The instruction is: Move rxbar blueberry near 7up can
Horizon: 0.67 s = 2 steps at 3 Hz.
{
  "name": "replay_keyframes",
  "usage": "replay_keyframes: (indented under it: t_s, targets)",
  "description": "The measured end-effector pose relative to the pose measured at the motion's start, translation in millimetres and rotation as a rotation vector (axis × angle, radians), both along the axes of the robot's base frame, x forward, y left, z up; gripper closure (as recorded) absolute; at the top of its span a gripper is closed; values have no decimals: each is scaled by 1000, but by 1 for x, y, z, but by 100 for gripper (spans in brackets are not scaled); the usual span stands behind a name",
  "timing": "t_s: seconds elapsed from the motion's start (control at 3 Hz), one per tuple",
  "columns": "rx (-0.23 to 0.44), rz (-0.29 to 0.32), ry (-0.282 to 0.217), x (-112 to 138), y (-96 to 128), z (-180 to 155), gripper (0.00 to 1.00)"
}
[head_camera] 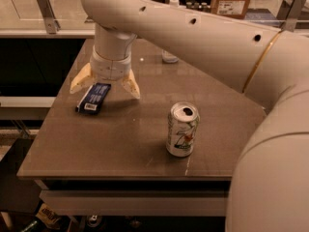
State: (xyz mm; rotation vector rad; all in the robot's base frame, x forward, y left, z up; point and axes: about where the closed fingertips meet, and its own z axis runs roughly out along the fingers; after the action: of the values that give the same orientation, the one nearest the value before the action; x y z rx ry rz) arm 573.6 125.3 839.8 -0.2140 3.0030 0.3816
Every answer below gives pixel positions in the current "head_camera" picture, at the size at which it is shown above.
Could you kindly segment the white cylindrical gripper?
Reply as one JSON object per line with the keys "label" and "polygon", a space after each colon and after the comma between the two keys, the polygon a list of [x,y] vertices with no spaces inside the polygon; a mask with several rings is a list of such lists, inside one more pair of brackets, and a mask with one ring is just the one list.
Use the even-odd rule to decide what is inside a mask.
{"label": "white cylindrical gripper", "polygon": [[90,87],[96,81],[95,74],[106,80],[119,80],[123,78],[123,88],[135,99],[140,99],[140,89],[131,69],[131,49],[126,48],[115,56],[107,56],[106,50],[100,53],[93,47],[90,64],[87,63],[72,80],[70,93],[74,94],[83,88]]}

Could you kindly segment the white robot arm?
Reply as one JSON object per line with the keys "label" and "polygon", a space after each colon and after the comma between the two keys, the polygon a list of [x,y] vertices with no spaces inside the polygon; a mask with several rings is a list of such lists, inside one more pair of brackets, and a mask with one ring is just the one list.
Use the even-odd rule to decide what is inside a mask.
{"label": "white robot arm", "polygon": [[309,40],[289,31],[151,0],[81,0],[95,46],[71,83],[125,82],[134,36],[180,57],[268,110],[235,167],[229,232],[309,232]]}

